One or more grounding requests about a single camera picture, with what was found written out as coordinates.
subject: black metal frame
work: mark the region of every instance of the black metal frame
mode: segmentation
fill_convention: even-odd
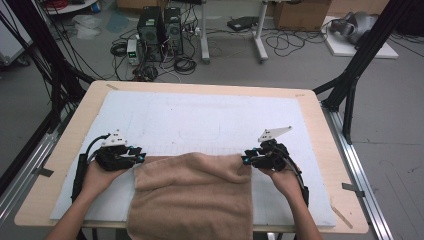
[[[50,97],[52,109],[5,173],[0,177],[0,196],[7,190],[9,184],[28,160],[28,157],[42,136],[46,133],[51,133],[60,124],[60,114],[65,105],[68,103],[78,103],[82,99],[85,90],[82,88],[79,80],[83,80],[89,84],[94,81],[92,77],[69,64],[51,35],[45,20],[31,0],[6,0],[6,2],[47,63],[47,67],[41,66],[39,64],[40,59],[36,57],[33,49],[28,46],[26,41],[13,28],[8,26],[7,20],[3,16],[0,16],[0,20],[36,63],[43,79],[51,84]]]
[[[318,95],[333,88],[328,98],[321,102],[322,107],[332,112],[337,112],[346,98],[343,135],[349,144],[352,144],[352,115],[358,80],[415,1],[419,0],[390,0],[344,72],[313,90]]]

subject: white mat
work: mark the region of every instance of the white mat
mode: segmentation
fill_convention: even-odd
[[[187,152],[211,155],[243,153],[259,147],[266,128],[292,126],[277,138],[302,168],[310,187],[310,211],[318,226],[335,226],[327,193],[312,151],[299,104],[295,99],[226,95],[111,91],[105,98],[80,152],[100,135],[120,129],[128,144],[140,146],[148,156]],[[59,219],[71,205],[77,156],[51,214]],[[292,226],[287,202],[268,176],[253,173],[254,224]],[[86,220],[125,221],[134,194],[134,176],[128,171],[116,179],[86,215]]]
[[[329,17],[327,16],[324,20],[324,24],[327,24],[329,21],[337,19],[336,17]],[[323,33],[325,33],[326,29],[323,28],[321,30]],[[328,49],[330,49],[333,56],[339,56],[339,57],[351,57],[356,54],[355,46],[352,45],[348,40],[341,36],[339,33],[332,33],[330,30],[327,29],[328,37],[325,40],[325,43],[328,46]],[[375,58],[389,58],[389,59],[397,59],[399,55],[393,50],[389,44],[384,43],[383,47],[378,51]]]

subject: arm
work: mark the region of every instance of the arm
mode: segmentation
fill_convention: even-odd
[[[92,161],[88,166],[81,193],[63,217],[56,223],[46,239],[75,240],[90,205],[98,195],[112,184],[115,178],[124,172],[125,170],[105,171],[96,161]]]
[[[275,187],[287,198],[292,210],[296,236],[298,240],[321,240],[322,236],[306,206],[299,183],[293,171],[284,169],[276,172],[271,169],[260,169],[270,176]]]

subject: cardboard box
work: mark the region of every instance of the cardboard box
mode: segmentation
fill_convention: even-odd
[[[333,0],[328,16],[344,17],[349,12],[381,14],[389,0]]]
[[[304,0],[292,5],[278,3],[274,11],[275,27],[283,30],[320,31],[332,0]]]
[[[129,10],[141,10],[145,6],[160,6],[162,9],[168,4],[168,0],[117,0],[118,8]]]

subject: black pole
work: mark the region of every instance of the black pole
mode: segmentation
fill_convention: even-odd
[[[359,78],[415,1],[419,0],[390,0],[345,71],[336,79],[314,89],[316,94],[320,94],[333,88],[328,98],[322,101],[322,106],[330,111],[338,111],[340,104],[347,98],[343,135],[349,144],[352,144],[353,105]]]

